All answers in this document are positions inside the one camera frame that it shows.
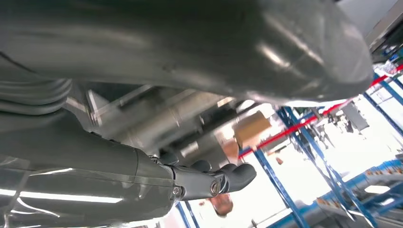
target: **metal frame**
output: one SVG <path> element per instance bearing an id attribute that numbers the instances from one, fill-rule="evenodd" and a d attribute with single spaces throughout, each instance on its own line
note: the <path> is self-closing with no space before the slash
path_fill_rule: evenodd
<path id="1" fill-rule="evenodd" d="M 293 124 L 297 124 L 297 118 L 295 117 L 295 115 L 292 113 L 292 110 L 290 107 L 283 107 L 283 110 L 288 113 L 291 121 L 293 122 Z M 362 203 L 360 202 L 360 200 L 358 200 L 358 198 L 354 195 L 354 193 L 351 191 L 351 189 L 349 189 L 347 187 L 347 185 L 345 184 L 345 182 L 343 181 L 342 177 L 340 176 L 340 174 L 338 172 L 336 172 L 332 166 L 327 162 L 325 155 L 323 154 L 322 150 L 320 149 L 319 145 L 315 142 L 314 139 L 312 139 L 312 137 L 310 136 L 310 134 L 308 133 L 308 131 L 302 127 L 299 129 L 301 131 L 301 133 L 303 134 L 303 136 L 308 140 L 308 142 L 311 144 L 311 146 L 313 147 L 313 149 L 317 152 L 318 156 L 320 157 L 320 159 L 323 161 L 327 172 L 329 173 L 329 177 L 330 180 L 332 182 L 332 184 L 334 186 L 339 186 L 351 199 L 351 201 L 354 203 L 354 205 L 357 207 L 357 209 L 364 215 L 364 217 L 366 218 L 368 224 L 372 227 L 377 227 L 376 221 L 374 219 L 374 217 L 371 215 L 371 213 L 362 205 Z"/>
<path id="2" fill-rule="evenodd" d="M 280 194 L 281 198 L 283 199 L 287 208 L 292 210 L 292 215 L 294 217 L 295 222 L 300 228 L 309 228 L 310 226 L 305 221 L 302 214 L 299 212 L 297 206 L 295 205 L 294 201 L 291 199 L 289 194 L 287 193 L 284 186 L 281 184 L 280 180 L 277 178 L 273 168 L 270 166 L 269 162 L 267 161 L 264 153 L 262 150 L 257 150 L 254 152 L 256 158 L 258 159 L 260 165 L 263 167 L 265 173 L 268 175 L 271 183 L 276 188 L 277 192 Z"/>
<path id="3" fill-rule="evenodd" d="M 188 209 L 188 211 L 189 211 L 189 213 L 190 213 L 190 216 L 191 216 L 191 218 L 192 218 L 192 220 L 193 220 L 194 226 L 195 226 L 196 228 L 200 228 L 200 226 L 199 226 L 199 224 L 198 224 L 198 222 L 197 222 L 197 219 L 196 219 L 196 217 L 195 217 L 194 214 L 193 214 L 192 207 L 190 206 L 190 203 L 189 203 L 188 201 L 185 201 L 185 205 L 186 205 L 186 208 Z"/>
<path id="4" fill-rule="evenodd" d="M 385 112 L 385 110 L 383 110 L 383 108 L 381 108 L 379 106 L 379 104 L 376 103 L 375 100 L 373 100 L 371 98 L 370 95 L 368 95 L 366 92 L 363 93 L 363 96 L 367 99 L 367 101 L 372 104 L 372 106 L 378 110 L 384 117 L 385 119 L 390 123 L 390 125 L 403 137 L 403 129 L 400 128 L 400 126 L 388 115 L 388 113 Z"/>
<path id="5" fill-rule="evenodd" d="M 284 111 L 284 109 L 280 109 L 277 111 L 277 115 L 280 117 L 280 119 L 283 121 L 283 123 L 285 124 L 285 126 L 287 128 L 292 126 L 292 123 L 290 122 L 289 119 L 287 119 L 287 115 Z M 295 133 L 292 133 L 291 136 L 293 137 L 293 139 L 296 141 L 296 143 L 298 144 L 298 146 L 304 151 L 304 153 L 307 155 L 307 157 L 309 158 L 309 160 L 311 160 L 311 162 L 313 163 L 313 165 L 316 167 L 316 169 L 318 170 L 318 172 L 322 175 L 323 179 L 325 179 L 325 181 L 327 182 L 327 184 L 329 185 L 330 189 L 333 191 L 333 193 L 335 194 L 336 198 L 339 200 L 340 202 L 340 206 L 342 207 L 342 209 L 345 211 L 345 213 L 347 214 L 348 217 L 350 217 L 352 220 L 355 221 L 355 215 L 351 214 L 348 211 L 348 205 L 346 203 L 346 201 L 344 200 L 343 196 L 340 194 L 341 189 L 340 187 L 334 183 L 334 181 L 332 181 L 330 178 L 328 178 L 323 171 L 318 167 L 315 158 L 312 157 L 311 153 L 309 153 L 309 151 L 307 150 L 306 146 L 302 143 L 302 141 L 297 137 L 297 135 Z"/>
<path id="6" fill-rule="evenodd" d="M 379 75 L 374 74 L 374 79 L 378 79 Z M 403 106 L 403 97 L 401 97 L 390 85 L 389 83 L 382 80 L 379 82 L 391 95 Z"/>
<path id="7" fill-rule="evenodd" d="M 176 204 L 176 208 L 178 209 L 179 213 L 181 214 L 182 220 L 185 223 L 186 228 L 192 228 L 189 224 L 188 218 L 186 217 L 185 211 L 180 202 Z"/>

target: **gray metal panel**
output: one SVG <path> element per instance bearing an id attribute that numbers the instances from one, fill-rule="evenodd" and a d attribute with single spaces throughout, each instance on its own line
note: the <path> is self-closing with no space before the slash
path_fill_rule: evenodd
<path id="1" fill-rule="evenodd" d="M 351 123 L 359 130 L 362 131 L 363 129 L 369 127 L 367 121 L 361 116 L 358 112 L 358 109 L 353 103 L 347 104 L 343 107 L 343 113 L 346 115 L 347 119 L 351 121 Z"/>

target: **pipe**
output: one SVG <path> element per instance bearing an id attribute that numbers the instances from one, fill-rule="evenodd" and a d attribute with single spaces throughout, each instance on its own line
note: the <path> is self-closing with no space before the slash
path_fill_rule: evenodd
<path id="1" fill-rule="evenodd" d="M 382 81 L 385 80 L 386 78 L 387 78 L 387 76 L 384 75 L 384 76 L 382 76 L 382 77 L 379 77 L 379 78 L 375 79 L 375 80 L 371 83 L 371 86 L 370 86 L 370 87 L 373 87 L 374 85 L 376 85 L 376 84 L 382 82 Z M 336 105 L 330 107 L 329 109 L 327 109 L 326 111 L 324 111 L 324 112 L 322 113 L 322 115 L 327 115 L 328 113 L 331 113 L 331 112 L 332 112 L 333 110 L 335 110 L 335 109 L 342 108 L 343 106 L 345 106 L 345 105 L 347 105 L 349 102 L 351 102 L 351 100 L 352 100 L 352 98 L 347 99 L 347 100 L 344 101 L 343 103 L 336 104 Z M 277 140 L 277 139 L 279 139 L 279 138 L 281 138 L 281 137 L 283 137 L 283 136 L 285 136 L 285 135 L 289 135 L 289 134 L 291 134 L 291 133 L 297 131 L 299 128 L 304 127 L 304 126 L 308 125 L 309 123 L 311 123 L 311 122 L 313 122 L 313 121 L 315 121 L 315 120 L 317 120 L 317 117 L 316 117 L 316 116 L 312 116 L 312 117 L 306 119 L 305 122 L 296 124 L 296 125 L 294 125 L 294 126 L 288 128 L 288 129 L 286 129 L 285 131 L 280 132 L 280 133 L 274 135 L 273 137 L 271 137 L 271 138 L 269 138 L 269 139 L 267 139 L 267 140 L 261 142 L 259 145 L 256 146 L 256 149 L 260 149 L 260 148 L 262 148 L 262 147 L 265 147 L 266 145 L 272 143 L 273 141 L 275 141 L 275 140 Z M 250 154 L 250 153 L 252 153 L 252 152 L 253 152 L 253 149 L 252 149 L 252 148 L 247 148 L 247 149 L 243 150 L 242 152 L 240 152 L 240 154 L 239 154 L 239 156 L 238 156 L 238 159 L 241 159 L 242 157 L 244 157 L 244 156 L 246 156 L 246 155 L 248 155 L 248 154 Z"/>
<path id="2" fill-rule="evenodd" d="M 1 0 L 0 21 L 0 51 L 50 78 L 318 106 L 373 75 L 330 0 Z"/>
<path id="3" fill-rule="evenodd" d="M 147 150 L 169 130 L 181 125 L 203 111 L 217 105 L 224 97 L 205 92 L 195 92 L 189 97 L 169 106 L 156 116 L 127 130 L 118 140 L 123 144 Z"/>

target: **ceiling light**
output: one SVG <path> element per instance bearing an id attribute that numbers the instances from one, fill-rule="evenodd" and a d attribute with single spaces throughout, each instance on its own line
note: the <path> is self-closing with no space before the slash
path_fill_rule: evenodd
<path id="1" fill-rule="evenodd" d="M 0 189 L 0 195 L 14 196 L 14 190 Z M 41 192 L 22 191 L 20 197 L 48 199 L 48 200 L 67 200 L 67 201 L 82 201 L 82 202 L 96 202 L 96 203 L 117 203 L 122 201 L 122 198 L 112 197 L 99 197 L 99 196 L 81 196 L 81 195 L 67 195 L 67 194 L 52 194 Z"/>
<path id="2" fill-rule="evenodd" d="M 387 191 L 389 191 L 390 188 L 387 186 L 381 186 L 381 185 L 371 185 L 368 188 L 365 189 L 366 192 L 368 193 L 375 193 L 375 194 L 383 194 Z"/>

